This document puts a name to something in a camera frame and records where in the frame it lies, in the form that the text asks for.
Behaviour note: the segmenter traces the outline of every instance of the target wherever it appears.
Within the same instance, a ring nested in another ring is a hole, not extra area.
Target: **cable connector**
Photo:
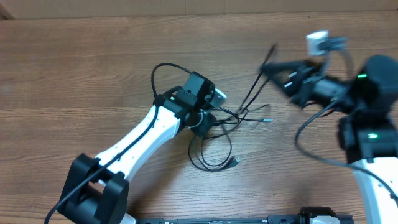
[[[346,48],[347,38],[345,37],[332,37],[326,41],[319,43],[318,48],[320,50],[326,50],[331,52],[332,50],[344,50]]]
[[[326,50],[319,48],[319,44],[328,40],[329,32],[327,30],[318,30],[305,37],[307,39],[307,52],[309,56],[320,56],[327,54]]]
[[[233,157],[229,160],[228,164],[226,165],[226,168],[227,169],[232,168],[236,166],[239,162],[241,162],[240,158]]]

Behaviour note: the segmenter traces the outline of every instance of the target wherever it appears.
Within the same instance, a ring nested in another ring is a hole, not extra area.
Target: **wood grain surface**
[[[394,11],[0,21],[0,223],[43,222],[72,160],[112,146],[148,112],[150,72],[158,63],[208,77],[228,95],[225,107],[235,109],[274,42],[278,60],[298,60],[307,57],[305,35],[329,29],[349,38],[359,68],[374,54],[398,58],[397,21]],[[330,73],[346,76],[337,55]],[[162,68],[155,82],[163,92],[186,79]],[[351,170],[307,159],[294,148],[296,130],[319,107],[300,111],[271,83],[254,106],[264,103],[271,107],[250,117],[273,123],[243,123],[231,135],[238,166],[196,170],[187,156],[192,133],[184,130],[135,176],[128,212],[140,218],[263,217],[316,205],[366,223]],[[398,118],[397,110],[392,115]],[[314,121],[302,144],[344,160],[336,139],[341,116]],[[228,148],[226,139],[214,140],[205,156],[219,161]],[[69,221],[55,214],[51,223]]]

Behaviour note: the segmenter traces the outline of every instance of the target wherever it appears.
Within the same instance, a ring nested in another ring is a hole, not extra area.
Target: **white robotic arm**
[[[372,163],[367,159],[361,159],[353,164],[376,174],[394,192],[398,192],[398,158],[379,157],[374,158]],[[398,207],[395,201],[391,200],[386,188],[378,180],[361,171],[354,171],[354,176],[361,191],[368,223],[397,223]]]
[[[106,151],[99,153],[95,158],[100,159],[99,164],[105,165],[111,159],[113,159],[123,149],[128,147],[147,127],[150,122],[154,119],[155,106],[153,106],[148,112],[147,116],[133,129],[131,130],[122,140],[110,147]],[[133,145],[120,160],[112,163],[108,170],[114,174],[122,172],[124,174],[124,180],[131,182],[132,178],[139,170],[139,168],[145,163],[148,158],[169,139],[174,138],[180,127],[180,119],[175,117],[175,114],[170,110],[159,107],[157,119],[154,127],[147,132],[147,134]],[[129,214],[125,214],[120,224],[135,224],[136,220]]]
[[[165,65],[170,64],[160,64],[155,69]],[[129,183],[136,172],[163,143],[184,127],[204,136],[216,121],[210,111],[226,100],[226,95],[209,79],[196,72],[189,74],[183,87],[173,87],[161,95],[156,95],[154,90],[154,106],[118,143],[94,159],[81,154],[73,161],[60,202],[51,209],[45,223],[55,209],[79,224],[136,223],[125,213]],[[102,194],[88,182],[103,184]]]

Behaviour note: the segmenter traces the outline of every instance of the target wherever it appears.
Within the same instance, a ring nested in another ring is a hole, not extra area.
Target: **wall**
[[[397,0],[0,0],[15,19],[396,10]]]

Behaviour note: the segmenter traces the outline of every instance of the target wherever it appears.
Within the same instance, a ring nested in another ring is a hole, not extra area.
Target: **green led light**
[[[367,77],[367,74],[360,74],[360,75],[358,75],[358,78],[366,78]]]
[[[369,133],[368,134],[368,138],[370,138],[370,139],[374,139],[374,138],[377,138],[377,137],[379,137],[377,134],[375,134],[375,133]]]

